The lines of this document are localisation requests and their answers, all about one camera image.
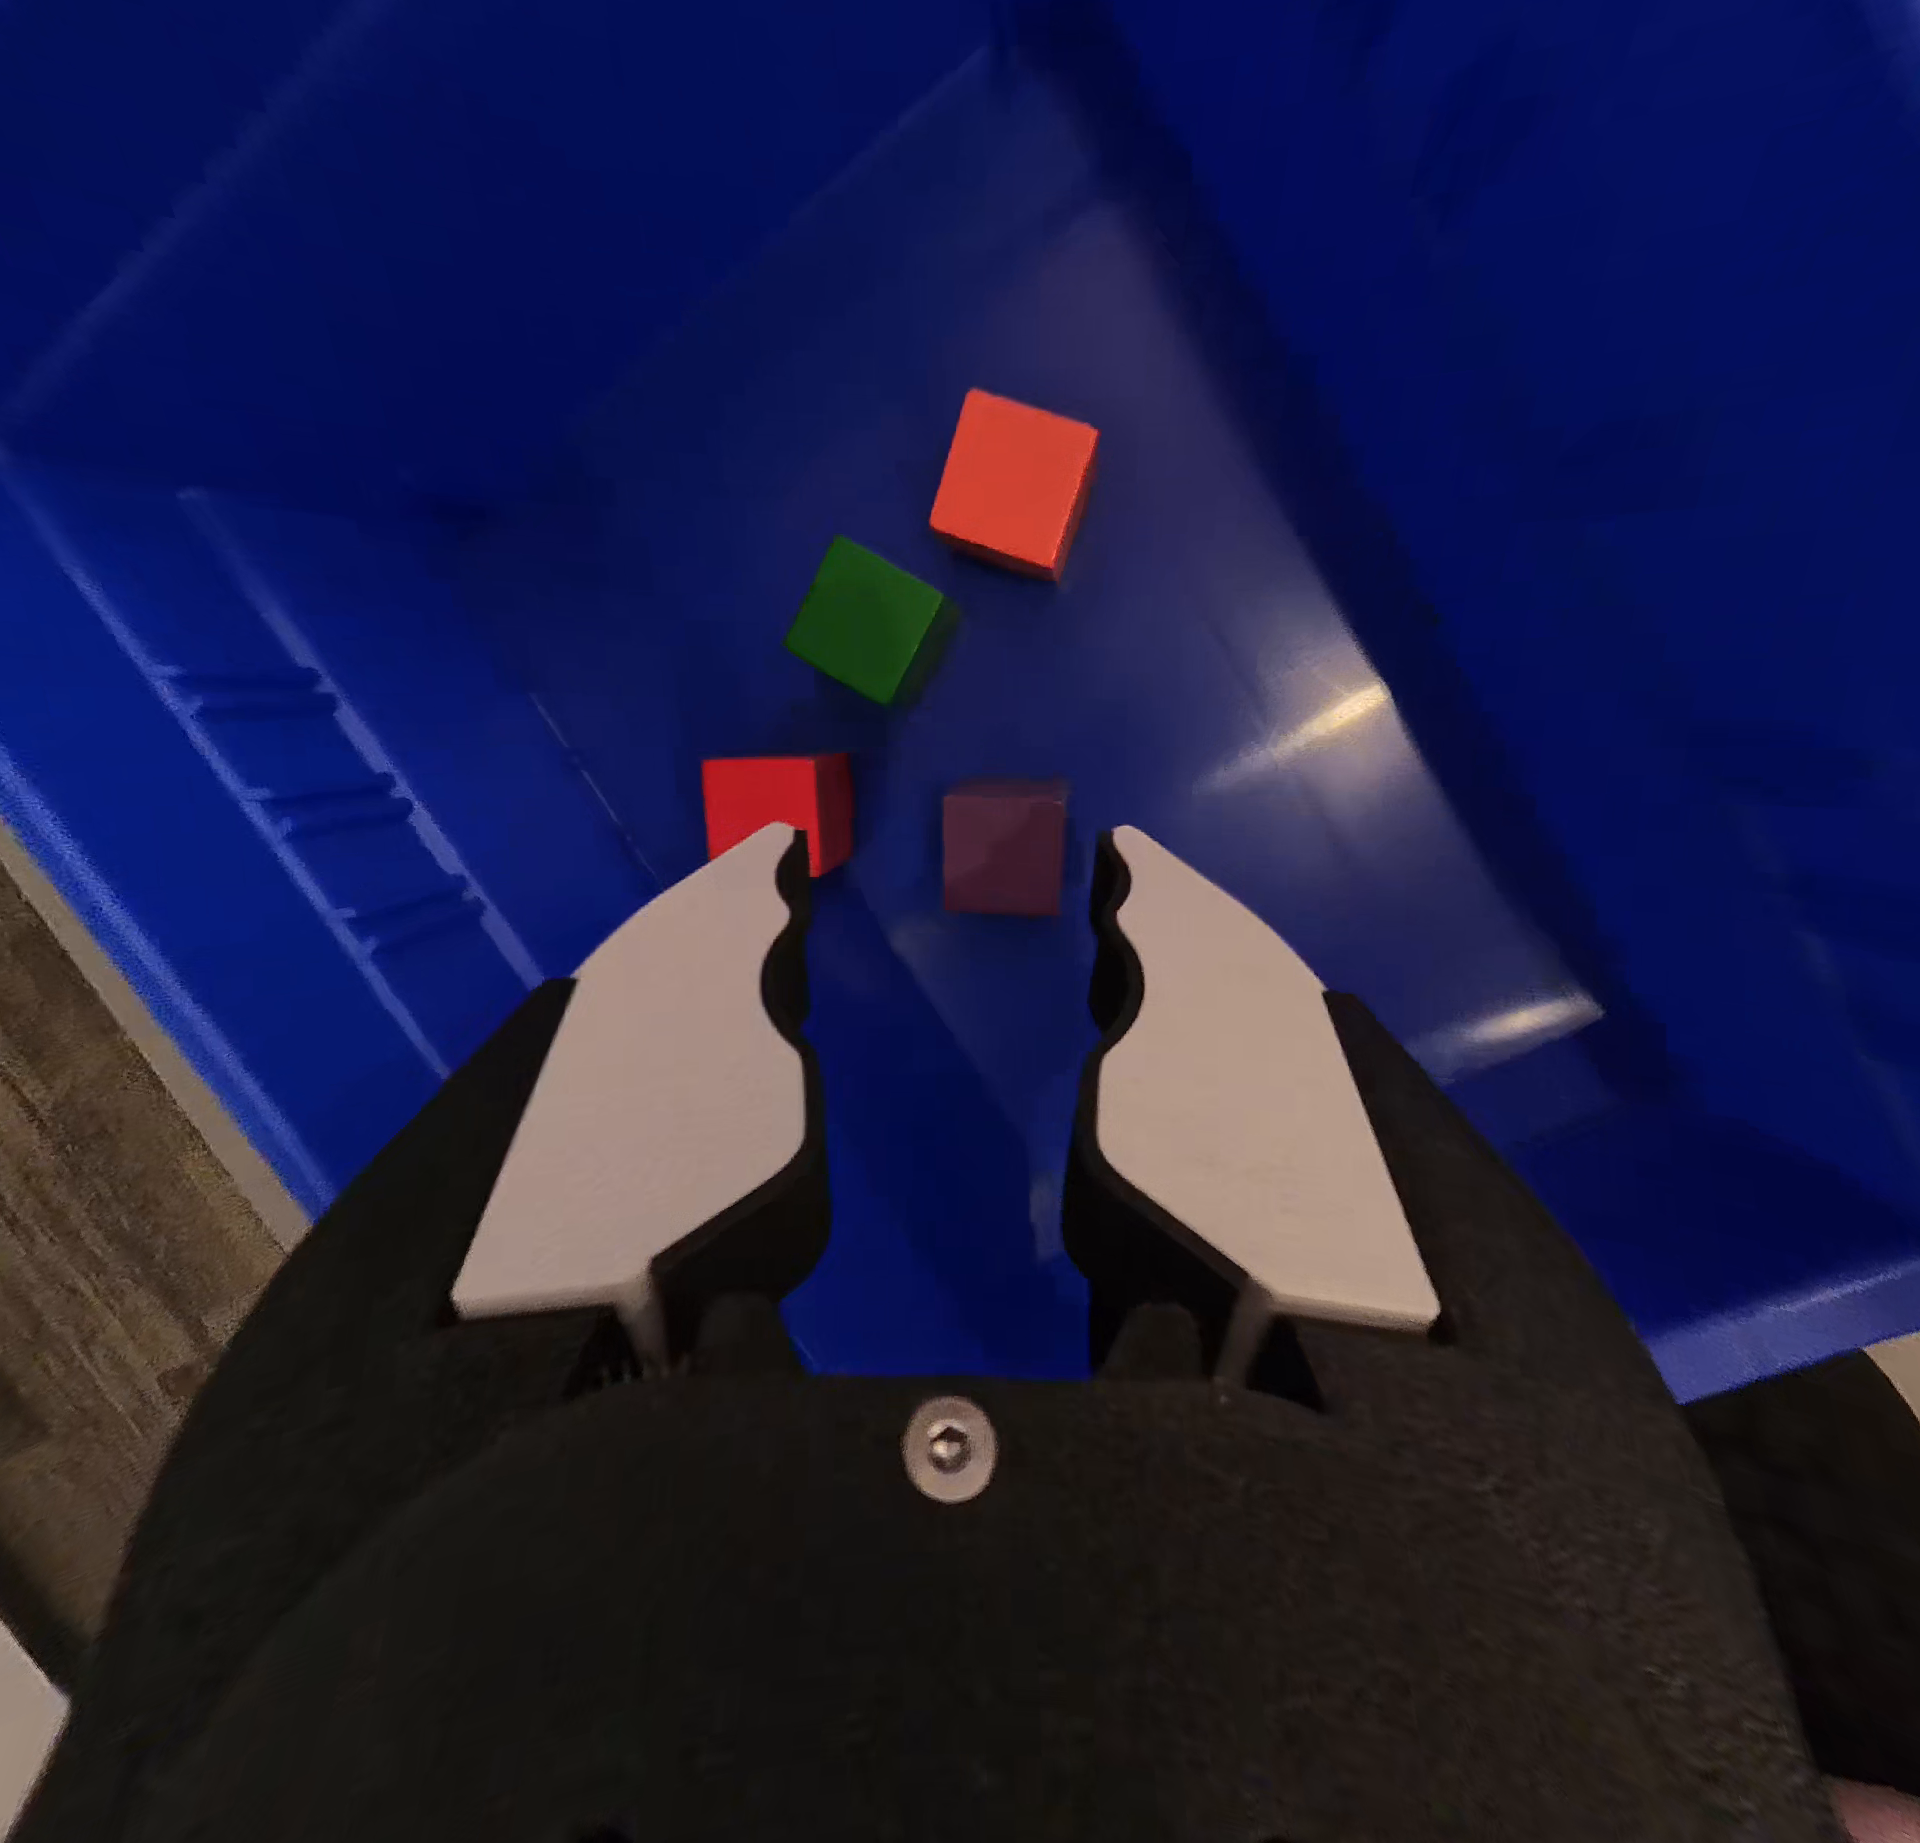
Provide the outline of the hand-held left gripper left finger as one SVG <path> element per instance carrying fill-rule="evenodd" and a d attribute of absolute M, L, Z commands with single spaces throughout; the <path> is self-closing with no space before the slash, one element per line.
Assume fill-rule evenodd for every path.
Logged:
<path fill-rule="evenodd" d="M 778 1303 L 824 1252 L 819 1061 L 804 1038 L 807 847 L 774 823 L 584 958 L 450 1303 L 601 1307 L 672 1366 L 707 1303 Z"/>

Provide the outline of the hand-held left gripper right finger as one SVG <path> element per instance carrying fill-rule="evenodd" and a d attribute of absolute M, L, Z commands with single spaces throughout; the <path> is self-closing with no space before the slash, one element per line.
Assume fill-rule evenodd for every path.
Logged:
<path fill-rule="evenodd" d="M 1133 825 L 1098 835 L 1095 1045 L 1064 1166 L 1088 1366 L 1171 1308 L 1202 1376 L 1255 1380 L 1281 1325 L 1426 1338 L 1442 1303 L 1302 955 Z"/>

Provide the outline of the red wooden cube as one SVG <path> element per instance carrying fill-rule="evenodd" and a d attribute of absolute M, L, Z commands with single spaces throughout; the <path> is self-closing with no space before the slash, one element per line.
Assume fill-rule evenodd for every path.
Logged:
<path fill-rule="evenodd" d="M 812 877 L 839 870 L 855 844 L 855 781 L 846 751 L 707 758 L 701 767 L 707 857 L 768 825 L 802 831 Z"/>

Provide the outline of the purple wooden cube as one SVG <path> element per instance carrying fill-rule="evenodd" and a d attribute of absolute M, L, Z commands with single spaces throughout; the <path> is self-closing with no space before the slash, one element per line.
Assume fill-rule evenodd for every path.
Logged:
<path fill-rule="evenodd" d="M 1060 777 L 954 783 L 941 806 L 944 913 L 1059 915 L 1067 803 Z"/>

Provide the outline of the green wooden cube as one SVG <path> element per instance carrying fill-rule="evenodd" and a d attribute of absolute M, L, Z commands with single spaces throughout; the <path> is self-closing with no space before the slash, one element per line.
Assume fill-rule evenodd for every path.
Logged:
<path fill-rule="evenodd" d="M 954 598 L 875 548 L 833 535 L 781 645 L 815 672 L 899 707 L 918 701 L 958 618 Z"/>

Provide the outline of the orange wooden cube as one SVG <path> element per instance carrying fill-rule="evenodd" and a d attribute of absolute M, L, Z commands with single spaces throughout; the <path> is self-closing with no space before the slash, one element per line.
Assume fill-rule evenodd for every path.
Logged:
<path fill-rule="evenodd" d="M 993 389 L 965 393 L 930 504 L 950 548 L 1059 583 L 1091 497 L 1095 427 Z"/>

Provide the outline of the blue plastic bin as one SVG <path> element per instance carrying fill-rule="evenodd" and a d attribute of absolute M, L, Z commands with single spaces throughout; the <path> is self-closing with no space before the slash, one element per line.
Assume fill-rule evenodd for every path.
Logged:
<path fill-rule="evenodd" d="M 971 388 L 1098 432 L 1059 583 L 930 531 Z M 817 1366 L 1080 1357 L 1118 825 L 1678 1397 L 1913 1331 L 1916 0 L 3 0 L 3 813 L 305 1212 L 807 751 Z"/>

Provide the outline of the black oval pad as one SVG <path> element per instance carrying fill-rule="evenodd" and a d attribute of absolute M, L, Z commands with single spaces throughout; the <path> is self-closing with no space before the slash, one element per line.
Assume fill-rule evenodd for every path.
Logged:
<path fill-rule="evenodd" d="M 1815 1763 L 1918 1794 L 1918 1419 L 1866 1350 L 1683 1406 Z"/>

